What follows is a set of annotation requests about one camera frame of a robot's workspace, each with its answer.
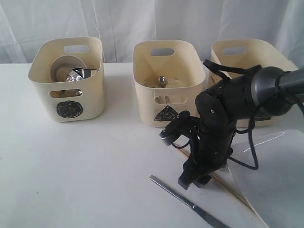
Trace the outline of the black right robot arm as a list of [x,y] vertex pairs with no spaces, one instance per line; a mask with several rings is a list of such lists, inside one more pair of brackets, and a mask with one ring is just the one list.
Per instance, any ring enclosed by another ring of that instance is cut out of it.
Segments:
[[190,129],[190,156],[183,165],[178,183],[187,189],[201,181],[232,158],[231,143],[238,120],[247,119],[249,147],[257,170],[258,159],[252,131],[257,116],[282,116],[293,105],[303,109],[304,71],[284,71],[274,66],[222,80],[200,93],[195,100],[199,119]]

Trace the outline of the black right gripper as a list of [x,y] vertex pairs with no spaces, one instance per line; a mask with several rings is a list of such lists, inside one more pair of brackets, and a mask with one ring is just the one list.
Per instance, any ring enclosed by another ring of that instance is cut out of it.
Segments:
[[196,131],[198,139],[192,143],[190,156],[183,164],[183,172],[178,178],[181,187],[187,190],[196,182],[198,188],[203,188],[212,179],[209,173],[226,164],[227,157],[232,154],[231,143],[236,123],[234,119],[220,123],[219,120],[200,118]]

